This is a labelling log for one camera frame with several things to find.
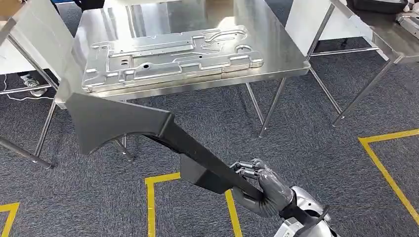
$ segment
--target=white cable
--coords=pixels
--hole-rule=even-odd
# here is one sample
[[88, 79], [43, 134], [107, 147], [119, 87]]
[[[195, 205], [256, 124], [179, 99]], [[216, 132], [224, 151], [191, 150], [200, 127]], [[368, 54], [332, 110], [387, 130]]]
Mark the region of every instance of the white cable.
[[[7, 89], [6, 80], [7, 80], [7, 75], [4, 75], [4, 81], [3, 81], [3, 83], [4, 83], [4, 89], [3, 89], [3, 91], [5, 91], [5, 90]], [[11, 100], [17, 100], [17, 101], [22, 101], [22, 100], [26, 100], [26, 99], [30, 99], [30, 100], [40, 100], [40, 99], [49, 99], [49, 100], [53, 100], [53, 99], [54, 99], [54, 98], [50, 98], [50, 97], [46, 97], [46, 96], [43, 96], [43, 97], [36, 97], [36, 98], [34, 98], [34, 97], [25, 97], [25, 98], [23, 98], [23, 99], [17, 99], [17, 98], [12, 98], [12, 97], [10, 97], [10, 95], [9, 95], [9, 94], [7, 94], [7, 97], [8, 97], [9, 99], [11, 99]]]

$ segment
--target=metal frame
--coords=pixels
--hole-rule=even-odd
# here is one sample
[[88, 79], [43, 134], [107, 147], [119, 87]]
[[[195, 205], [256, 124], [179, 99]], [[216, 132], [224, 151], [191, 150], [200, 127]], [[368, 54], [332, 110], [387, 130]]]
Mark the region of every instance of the metal frame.
[[265, 131], [268, 128], [269, 122], [271, 121], [272, 114], [273, 114], [273, 112], [275, 110], [275, 107], [276, 107], [276, 105], [278, 103], [279, 97], [284, 92], [286, 79], [287, 78], [282, 78], [281, 79], [281, 81], [280, 81], [280, 83], [278, 85], [278, 88], [276, 90], [276, 94], [275, 94], [275, 96], [274, 96], [274, 98], [273, 98], [273, 100], [271, 102], [271, 105], [269, 107], [269, 110], [268, 110], [268, 113], [266, 114], [266, 118], [265, 119], [263, 118], [263, 114], [262, 114], [262, 112], [260, 110], [259, 105], [257, 104], [256, 98], [254, 96], [254, 93], [253, 93], [253, 90], [251, 89], [250, 84], [249, 83], [246, 83], [246, 88], [247, 88], [247, 90], [249, 92], [251, 101], [253, 102], [254, 109], [256, 110], [257, 116], [259, 117], [260, 123], [262, 124], [262, 128], [260, 129], [260, 132], [259, 132], [259, 137], [260, 138], [263, 137], [263, 135], [265, 134]]
[[[19, 44], [19, 42], [10, 34], [7, 35], [7, 39], [22, 54], [22, 56], [24, 58], [26, 58], [26, 60], [28, 60], [28, 62], [35, 68], [35, 70], [42, 76], [42, 78], [45, 79], [45, 81], [48, 84], [35, 86], [35, 87], [25, 87], [25, 88], [5, 90], [5, 91], [1, 91], [0, 95], [23, 92], [23, 91], [39, 90], [39, 89], [50, 88], [50, 87], [52, 87], [55, 91], [57, 91], [58, 90], [58, 85], [42, 69], [42, 67], [33, 59], [33, 57]], [[3, 147], [8, 148], [9, 150], [14, 151], [14, 152], [32, 160], [32, 162], [34, 162], [34, 163], [39, 163], [41, 166], [43, 166], [46, 169], [53, 168], [52, 164], [42, 160], [39, 156], [41, 154], [42, 147], [43, 147], [43, 144], [45, 142], [46, 134], [47, 134], [49, 126], [51, 124], [51, 119], [52, 119], [52, 116], [54, 114], [56, 105], [57, 104], [54, 101], [51, 103], [51, 107], [49, 108], [48, 115], [46, 117], [44, 126], [42, 128], [41, 135], [39, 137], [39, 140], [38, 140], [37, 146], [35, 148], [35, 153], [34, 154], [31, 154], [28, 151], [18, 147], [17, 145], [13, 144], [12, 142], [10, 142], [9, 140], [7, 140], [3, 137], [0, 137], [0, 145], [2, 145]], [[114, 143], [116, 144], [118, 150], [120, 150], [121, 153], [127, 157], [128, 161], [133, 160], [133, 158], [132, 158], [133, 156], [126, 149], [126, 136], [123, 137], [122, 142], [120, 142], [119, 140], [115, 140]]]
[[[336, 54], [344, 54], [344, 53], [355, 53], [355, 52], [365, 52], [365, 51], [377, 51], [380, 50], [378, 47], [369, 47], [369, 48], [358, 48], [358, 49], [346, 49], [346, 50], [337, 50], [337, 51], [329, 51], [329, 52], [319, 52], [314, 53], [314, 48], [316, 47], [317, 43], [319, 42], [320, 36], [323, 33], [324, 28], [327, 25], [327, 22], [330, 19], [330, 16], [333, 13], [333, 10], [335, 9], [335, 5], [333, 3], [330, 4], [330, 7], [320, 25], [319, 30], [317, 31], [316, 36], [314, 37], [314, 40], [310, 46], [310, 49], [307, 53], [307, 59], [309, 60], [310, 57], [314, 56], [323, 56], [323, 55], [336, 55]], [[355, 106], [368, 94], [368, 92], [371, 91], [373, 86], [379, 81], [379, 79], [388, 71], [388, 69], [393, 65], [398, 63], [401, 58], [396, 58], [395, 60], [388, 60], [383, 68], [380, 70], [380, 72], [371, 79], [364, 88], [358, 93], [358, 95], [352, 100], [352, 102], [343, 110], [339, 104], [336, 102], [336, 100], [333, 98], [332, 94], [329, 92], [329, 90], [326, 88], [325, 84], [321, 80], [321, 78], [317, 75], [317, 73], [314, 71], [313, 67], [310, 68], [311, 74], [313, 74], [314, 78], [316, 79], [317, 83], [320, 85], [324, 93], [326, 94], [327, 98], [332, 103], [333, 107], [336, 109], [339, 116], [334, 120], [332, 123], [333, 126], [338, 126], [342, 119], [344, 119], [354, 108]]]
[[[322, 21], [322, 23], [320, 24], [319, 30], [316, 33], [316, 36], [313, 39], [313, 42], [307, 52], [307, 60], [310, 60], [311, 57], [317, 57], [317, 56], [325, 56], [325, 55], [337, 55], [337, 54], [345, 54], [345, 53], [356, 53], [356, 52], [366, 52], [366, 51], [377, 51], [380, 50], [379, 47], [377, 47], [376, 45], [372, 46], [372, 47], [367, 47], [367, 48], [356, 48], [356, 49], [345, 49], [345, 50], [336, 50], [336, 51], [328, 51], [328, 52], [316, 52], [314, 53], [314, 50], [316, 49], [316, 46], [318, 45], [318, 42], [320, 40], [320, 36], [323, 33], [324, 28], [326, 27], [330, 16], [333, 13], [333, 10], [335, 9], [335, 5], [331, 2], [329, 9]], [[374, 85], [382, 78], [382, 76], [391, 68], [391, 66], [393, 66], [394, 64], [399, 63], [399, 61], [402, 60], [402, 56], [396, 57], [395, 59], [389, 59], [382, 67], [382, 69], [380, 70], [380, 72], [377, 73], [377, 75], [372, 78], [371, 80], [369, 80], [369, 82], [364, 86], [364, 88], [357, 94], [357, 96], [352, 100], [352, 102], [344, 109], [342, 109], [339, 104], [336, 102], [336, 100], [333, 98], [332, 94], [329, 92], [329, 90], [327, 89], [327, 87], [325, 86], [325, 84], [323, 83], [323, 81], [321, 80], [321, 78], [317, 75], [317, 73], [315, 72], [314, 68], [311, 67], [310, 68], [310, 72], [311, 74], [314, 76], [314, 78], [316, 79], [317, 83], [320, 85], [321, 89], [324, 91], [324, 93], [326, 94], [327, 98], [330, 100], [330, 102], [332, 103], [333, 107], [336, 109], [337, 113], [339, 114], [338, 117], [334, 120], [334, 122], [332, 123], [333, 126], [338, 126], [342, 119], [344, 119], [355, 107], [356, 105], [371, 91], [371, 89], [374, 87]], [[279, 97], [281, 95], [281, 93], [284, 91], [285, 88], [285, 81], [286, 79], [282, 79], [278, 89], [276, 91], [275, 97], [272, 100], [271, 106], [269, 108], [269, 111], [266, 115], [266, 119], [263, 119], [263, 115], [260, 111], [260, 108], [256, 102], [256, 99], [254, 97], [253, 91], [250, 88], [250, 85], [248, 83], [246, 83], [247, 89], [249, 91], [250, 97], [253, 101], [253, 105], [256, 109], [257, 115], [259, 117], [260, 122], [262, 123], [262, 129], [259, 133], [259, 137], [262, 137], [268, 127], [269, 121], [271, 119], [271, 116], [273, 114], [273, 111], [276, 107], [276, 104], [278, 103]]]

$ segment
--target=gray carpet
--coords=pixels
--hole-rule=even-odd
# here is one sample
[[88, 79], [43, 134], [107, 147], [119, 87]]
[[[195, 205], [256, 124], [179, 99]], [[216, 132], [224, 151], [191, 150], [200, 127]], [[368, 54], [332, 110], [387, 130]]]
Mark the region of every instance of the gray carpet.
[[[270, 2], [284, 23], [291, 0]], [[80, 12], [59, 5], [72, 33]], [[351, 39], [347, 47], [364, 45]], [[338, 41], [319, 50], [338, 49]], [[383, 60], [374, 52], [313, 58], [312, 64], [331, 93], [347, 105]], [[226, 163], [262, 158], [289, 185], [299, 185], [331, 205], [332, 226], [343, 237], [419, 236], [419, 228], [358, 141], [419, 126], [415, 65], [391, 69], [340, 127], [315, 79], [290, 78], [264, 138], [244, 85], [134, 100], [167, 109], [176, 122]], [[10, 83], [19, 80], [10, 75]], [[277, 80], [251, 84], [262, 111], [269, 107]], [[33, 152], [50, 102], [12, 101], [0, 96], [0, 135]], [[412, 205], [419, 207], [418, 138], [372, 144]], [[10, 236], [147, 236], [144, 179], [179, 171], [169, 149], [144, 137], [129, 136], [130, 163], [108, 144], [91, 156], [79, 153], [67, 111], [54, 114], [42, 156], [57, 164], [45, 170], [0, 148], [0, 204], [20, 202]], [[155, 185], [156, 235], [159, 237], [231, 237], [223, 195], [176, 180]], [[279, 218], [264, 219], [236, 205], [244, 236], [272, 237]], [[0, 213], [0, 228], [7, 215]]]

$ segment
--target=black case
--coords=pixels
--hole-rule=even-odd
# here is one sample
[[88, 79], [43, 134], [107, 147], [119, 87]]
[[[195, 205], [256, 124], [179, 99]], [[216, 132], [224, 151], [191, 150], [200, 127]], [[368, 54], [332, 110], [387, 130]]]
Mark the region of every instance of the black case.
[[353, 7], [357, 10], [374, 11], [386, 14], [397, 14], [403, 12], [408, 4], [407, 0], [400, 0], [399, 3], [386, 2], [380, 0], [348, 0], [353, 2]]

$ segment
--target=robot finger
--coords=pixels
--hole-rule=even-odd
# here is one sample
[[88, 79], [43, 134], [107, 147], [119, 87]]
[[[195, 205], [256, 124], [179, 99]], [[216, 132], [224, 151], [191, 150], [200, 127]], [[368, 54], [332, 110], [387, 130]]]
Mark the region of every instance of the robot finger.
[[232, 168], [234, 171], [237, 171], [237, 170], [239, 170], [241, 168], [246, 168], [246, 169], [252, 169], [252, 170], [254, 170], [256, 167], [251, 162], [237, 161], [234, 164], [232, 164], [230, 166], [230, 168]]

